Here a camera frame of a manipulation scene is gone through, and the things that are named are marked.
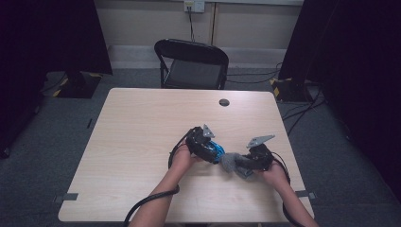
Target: baseboard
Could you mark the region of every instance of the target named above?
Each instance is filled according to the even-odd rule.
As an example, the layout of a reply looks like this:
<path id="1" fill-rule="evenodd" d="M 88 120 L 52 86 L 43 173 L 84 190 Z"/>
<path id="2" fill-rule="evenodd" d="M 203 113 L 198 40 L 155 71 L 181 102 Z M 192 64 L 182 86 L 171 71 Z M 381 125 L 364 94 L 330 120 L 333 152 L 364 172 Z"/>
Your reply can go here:
<path id="1" fill-rule="evenodd" d="M 221 48 L 229 57 L 230 68 L 275 68 L 286 49 Z M 159 68 L 153 46 L 111 45 L 108 48 L 112 68 Z"/>

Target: black cable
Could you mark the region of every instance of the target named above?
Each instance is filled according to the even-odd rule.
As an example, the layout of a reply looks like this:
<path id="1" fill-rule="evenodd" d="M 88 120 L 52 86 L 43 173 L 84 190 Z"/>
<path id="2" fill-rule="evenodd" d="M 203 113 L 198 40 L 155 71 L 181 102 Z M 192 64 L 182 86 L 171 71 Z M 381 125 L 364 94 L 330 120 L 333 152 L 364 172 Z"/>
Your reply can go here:
<path id="1" fill-rule="evenodd" d="M 183 139 L 194 129 L 189 130 L 184 136 L 183 138 L 181 138 L 181 140 L 177 143 L 177 145 L 174 147 L 174 149 L 170 152 L 170 156 L 168 157 L 168 168 L 171 168 L 172 162 L 173 162 L 173 157 L 174 154 L 176 153 L 177 149 L 181 146 L 181 142 L 183 141 Z M 144 199 L 142 199 L 141 201 L 137 202 L 132 209 L 129 211 L 129 213 L 126 215 L 126 218 L 124 220 L 124 224 L 123 227 L 127 227 L 130 224 L 130 218 L 133 214 L 133 212 L 135 212 L 136 209 L 138 209 L 141 205 L 147 203 L 148 201 L 153 201 L 162 197 L 166 197 L 166 196 L 171 196 L 174 194 L 177 194 L 180 192 L 180 187 L 177 185 L 177 187 L 174 190 L 171 191 L 165 191 L 165 192 L 161 192 L 161 193 L 157 193 L 154 195 L 150 195 Z"/>
<path id="2" fill-rule="evenodd" d="M 212 11 L 213 11 L 213 22 L 212 22 L 212 40 L 210 42 L 211 45 L 213 45 L 214 40 L 213 38 L 215 37 L 215 23 L 216 23 L 216 3 L 213 3 L 214 5 L 212 6 Z"/>
<path id="3" fill-rule="evenodd" d="M 287 168 L 287 165 L 284 162 L 283 158 L 280 155 L 278 155 L 278 153 L 276 153 L 276 152 L 271 152 L 271 153 L 274 155 L 277 155 L 281 159 L 281 162 L 280 162 L 276 158 L 273 158 L 273 160 L 276 161 L 281 166 L 281 168 L 284 169 L 284 171 L 286 172 L 287 181 L 288 181 L 288 183 L 291 183 L 291 179 L 289 178 L 288 168 Z"/>
<path id="4" fill-rule="evenodd" d="M 273 78 L 277 75 L 277 73 L 280 72 L 280 69 L 278 69 L 278 66 L 279 66 L 280 64 L 283 64 L 283 63 L 282 63 L 282 62 L 277 63 L 277 64 L 276 64 L 276 67 L 275 67 L 275 71 L 269 72 L 269 73 L 228 74 L 228 75 L 227 75 L 228 77 L 230 77 L 230 76 L 232 77 L 232 76 L 261 76 L 261 75 L 270 75 L 270 74 L 274 74 L 272 77 L 270 77 L 270 78 L 268 78 L 268 79 L 264 79 L 264 80 L 261 80 L 261 81 L 254 81 L 254 82 L 241 82 L 241 81 L 234 81 L 234 80 L 226 80 L 226 81 L 233 82 L 233 83 L 262 83 L 262 82 L 266 82 L 266 81 L 268 81 L 268 80 L 270 80 L 270 79 L 273 79 Z"/>
<path id="5" fill-rule="evenodd" d="M 283 203 L 283 214 L 293 226 L 295 226 L 295 227 L 305 227 L 300 222 L 298 222 L 294 218 L 292 218 L 292 216 L 288 213 L 287 208 L 285 207 L 284 203 Z"/>
<path id="6" fill-rule="evenodd" d="M 51 85 L 50 87 L 44 88 L 43 90 L 41 90 L 41 93 L 43 92 L 47 92 L 48 90 L 54 88 L 56 85 L 58 85 L 63 79 L 65 78 L 65 72 L 62 75 L 62 77 L 59 79 L 59 81 L 57 81 L 55 84 Z"/>
<path id="7" fill-rule="evenodd" d="M 278 70 L 278 71 L 274 71 L 274 72 L 271 72 L 271 73 L 266 73 L 266 74 L 252 74 L 252 75 L 269 75 L 269 74 L 274 74 L 272 77 L 270 77 L 270 78 L 268 78 L 268 79 L 263 79 L 263 80 L 260 80 L 260 81 L 253 81 L 253 82 L 242 82 L 242 81 L 234 81 L 234 80 L 226 80 L 227 82 L 233 82 L 233 83 L 262 83 L 262 82 L 266 82 L 266 81 L 269 81 L 270 79 L 273 79 L 275 76 L 276 76 L 276 73 L 277 72 L 279 72 L 280 70 Z"/>
<path id="8" fill-rule="evenodd" d="M 325 99 L 324 99 L 321 103 L 319 103 L 319 104 L 313 106 L 311 109 L 315 109 L 316 107 L 321 106 L 322 104 L 324 104 L 324 102 L 325 102 Z M 287 120 L 287 119 L 289 119 L 289 118 L 291 118 L 291 117 L 293 117 L 293 116 L 296 116 L 296 115 L 298 115 L 298 114 L 302 114 L 304 111 L 305 111 L 305 110 L 299 111 L 299 112 L 297 112 L 297 113 L 293 113 L 293 114 L 291 114 L 291 115 L 289 115 L 289 116 L 284 117 L 282 120 L 285 121 L 285 120 Z"/>
<path id="9" fill-rule="evenodd" d="M 296 105 L 296 106 L 305 106 L 308 105 L 310 102 L 305 101 L 305 102 L 289 102 L 289 101 L 282 101 L 282 100 L 278 100 L 276 101 L 277 104 L 283 104 L 283 105 Z"/>
<path id="10" fill-rule="evenodd" d="M 310 103 L 310 105 L 306 108 L 306 110 L 302 111 L 301 115 L 298 117 L 298 119 L 295 121 L 295 123 L 291 126 L 291 128 L 289 129 L 289 131 L 287 132 L 287 136 L 289 136 L 292 132 L 292 130 L 294 129 L 294 127 L 298 124 L 298 122 L 301 120 L 301 118 L 306 114 L 306 112 L 308 112 L 309 110 L 312 109 L 313 104 L 315 104 L 316 100 L 318 100 L 319 94 L 321 93 L 322 87 L 319 88 L 319 92 L 316 95 L 316 97 L 313 99 L 312 103 Z"/>
<path id="11" fill-rule="evenodd" d="M 166 192 L 161 192 L 161 193 L 157 193 L 151 196 L 148 196 L 146 198 L 144 198 L 143 200 L 137 202 L 132 209 L 129 211 L 129 213 L 127 214 L 125 220 L 124 220 L 124 227 L 127 227 L 130 224 L 130 217 L 133 214 L 133 212 L 135 212 L 136 209 L 138 209 L 141 205 L 147 203 L 148 201 L 153 201 L 162 197 L 166 197 L 166 196 L 172 196 L 174 194 L 177 194 L 180 192 L 180 187 L 177 185 L 177 187 L 174 190 L 171 191 L 166 191 Z"/>
<path id="12" fill-rule="evenodd" d="M 194 28 L 192 27 L 192 8 L 191 7 L 186 7 L 188 10 L 188 15 L 189 15 L 189 23 L 191 24 L 191 41 L 195 42 L 195 35 L 194 35 Z"/>
<path id="13" fill-rule="evenodd" d="M 284 118 L 286 118 L 287 114 L 289 114 L 289 112 L 291 112 L 291 111 L 293 111 L 293 110 L 295 110 L 295 109 L 298 109 L 298 108 L 307 106 L 307 105 L 308 105 L 308 103 L 306 103 L 306 104 L 300 104 L 300 105 L 297 106 L 297 107 L 291 108 L 291 109 L 289 109 L 288 111 L 286 111 L 286 113 L 285 113 L 281 118 L 284 119 Z"/>

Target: electrical outlet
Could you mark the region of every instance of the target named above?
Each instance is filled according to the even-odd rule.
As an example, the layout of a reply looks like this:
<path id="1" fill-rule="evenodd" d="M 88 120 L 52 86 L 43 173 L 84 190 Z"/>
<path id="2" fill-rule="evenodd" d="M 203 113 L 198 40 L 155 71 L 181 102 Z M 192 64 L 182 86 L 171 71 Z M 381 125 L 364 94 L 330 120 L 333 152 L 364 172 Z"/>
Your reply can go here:
<path id="1" fill-rule="evenodd" d="M 191 9 L 191 12 L 195 12 L 194 1 L 183 1 L 183 11 L 189 11 L 188 9 Z"/>
<path id="2" fill-rule="evenodd" d="M 204 2 L 203 1 L 195 1 L 194 3 L 195 12 L 204 12 Z"/>

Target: table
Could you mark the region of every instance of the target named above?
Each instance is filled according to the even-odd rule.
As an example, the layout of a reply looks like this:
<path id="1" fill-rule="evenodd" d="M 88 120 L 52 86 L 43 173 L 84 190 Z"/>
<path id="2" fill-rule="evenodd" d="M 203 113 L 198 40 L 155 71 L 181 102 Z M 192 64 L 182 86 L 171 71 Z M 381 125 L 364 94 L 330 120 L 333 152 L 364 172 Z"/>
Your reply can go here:
<path id="1" fill-rule="evenodd" d="M 229 100 L 226 107 L 221 99 Z M 114 88 L 64 201 L 61 221 L 123 221 L 167 171 L 169 152 L 195 126 L 207 126 L 226 152 L 248 153 L 255 136 L 285 160 L 294 190 L 305 190 L 272 93 Z M 282 201 L 260 179 L 242 180 L 221 165 L 196 163 L 180 182 L 166 222 L 287 221 Z M 301 198 L 308 212 L 308 197 Z"/>

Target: wall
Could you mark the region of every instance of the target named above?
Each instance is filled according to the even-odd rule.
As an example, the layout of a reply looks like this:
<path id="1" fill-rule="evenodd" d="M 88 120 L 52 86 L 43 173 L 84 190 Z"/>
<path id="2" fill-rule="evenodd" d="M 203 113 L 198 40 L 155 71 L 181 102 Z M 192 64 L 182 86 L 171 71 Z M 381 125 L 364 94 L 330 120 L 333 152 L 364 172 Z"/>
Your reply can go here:
<path id="1" fill-rule="evenodd" d="M 190 40 L 183 1 L 95 2 L 107 45 L 151 46 L 164 38 Z M 204 13 L 192 14 L 197 42 L 219 47 L 287 49 L 302 1 L 228 2 L 206 2 Z"/>

